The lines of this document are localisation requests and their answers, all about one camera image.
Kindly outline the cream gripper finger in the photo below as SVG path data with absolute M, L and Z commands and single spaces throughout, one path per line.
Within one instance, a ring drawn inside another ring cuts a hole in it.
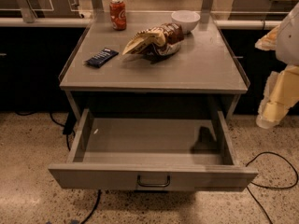
M 278 29 L 279 26 L 276 26 L 270 32 L 260 38 L 255 43 L 255 48 L 264 51 L 275 50 L 277 47 Z

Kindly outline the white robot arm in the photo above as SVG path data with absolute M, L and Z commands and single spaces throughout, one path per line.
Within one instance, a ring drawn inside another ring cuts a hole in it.
M 255 43 L 255 48 L 276 53 L 286 64 L 281 72 L 271 72 L 266 80 L 256 124 L 270 129 L 280 124 L 289 110 L 299 102 L 299 3 Z

